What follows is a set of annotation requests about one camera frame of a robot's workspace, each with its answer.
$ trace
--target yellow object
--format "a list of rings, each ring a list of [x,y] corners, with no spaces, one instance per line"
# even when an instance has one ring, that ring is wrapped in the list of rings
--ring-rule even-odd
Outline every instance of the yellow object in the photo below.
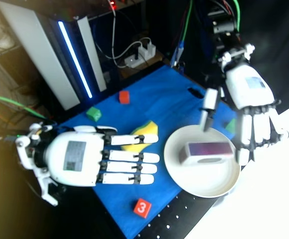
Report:
[[[140,135],[140,134],[156,134],[156,135],[158,135],[158,126],[153,121],[149,121],[147,124],[136,128],[131,134],[132,135]],[[149,145],[150,145],[150,143],[132,144],[132,145],[123,145],[123,146],[121,146],[121,148],[125,151],[139,153]]]

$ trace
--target red cube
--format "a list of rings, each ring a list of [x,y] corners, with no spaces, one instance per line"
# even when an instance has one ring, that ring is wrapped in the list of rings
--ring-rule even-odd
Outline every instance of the red cube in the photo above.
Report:
[[[119,92],[119,101],[121,104],[129,104],[130,103],[130,95],[128,91],[120,91]]]
[[[146,218],[149,214],[152,204],[140,198],[133,210],[137,215]]]

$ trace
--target green wire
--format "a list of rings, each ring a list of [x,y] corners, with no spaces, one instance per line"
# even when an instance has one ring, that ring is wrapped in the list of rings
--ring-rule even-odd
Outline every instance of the green wire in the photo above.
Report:
[[[186,32],[187,32],[187,30],[188,30],[189,19],[190,19],[190,15],[191,15],[191,11],[192,11],[192,5],[193,5],[193,0],[190,0],[190,7],[189,7],[188,15],[186,16],[186,22],[185,22],[185,28],[184,28],[184,33],[183,33],[182,41],[185,40]]]
[[[236,10],[237,10],[237,31],[239,31],[239,25],[240,25],[240,9],[239,9],[239,4],[238,0],[233,0],[235,5],[236,5]]]
[[[11,100],[11,99],[9,99],[9,98],[5,98],[5,97],[3,97],[3,96],[0,96],[0,101],[8,102],[8,103],[10,103],[10,104],[19,106],[19,107],[23,108],[24,110],[26,110],[26,111],[32,113],[33,115],[37,116],[37,117],[41,117],[41,118],[43,118],[43,119],[46,118],[45,116],[43,116],[43,115],[41,115],[40,113],[32,110],[31,108],[28,108],[28,107],[26,107],[25,105],[23,105],[23,104],[21,104],[21,103],[19,103],[19,102],[17,102],[17,101],[13,101],[13,100]]]

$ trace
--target power plug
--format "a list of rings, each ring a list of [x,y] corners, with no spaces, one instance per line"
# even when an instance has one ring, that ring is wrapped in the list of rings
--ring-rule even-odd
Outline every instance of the power plug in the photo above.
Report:
[[[124,59],[124,63],[127,67],[135,68],[145,61],[150,60],[155,56],[156,46],[151,42],[148,44],[148,49],[145,49],[143,46],[138,47],[138,58],[136,59],[135,54]]]

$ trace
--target white plate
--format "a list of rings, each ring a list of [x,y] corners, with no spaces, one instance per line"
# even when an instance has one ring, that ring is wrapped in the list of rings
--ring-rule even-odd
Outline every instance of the white plate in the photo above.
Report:
[[[236,163],[235,156],[220,164],[182,166],[179,152],[187,142],[229,142],[235,152],[233,143],[213,128],[202,132],[199,125],[189,125],[172,133],[164,147],[166,168],[182,189],[203,198],[215,198],[228,193],[240,174],[240,165]]]

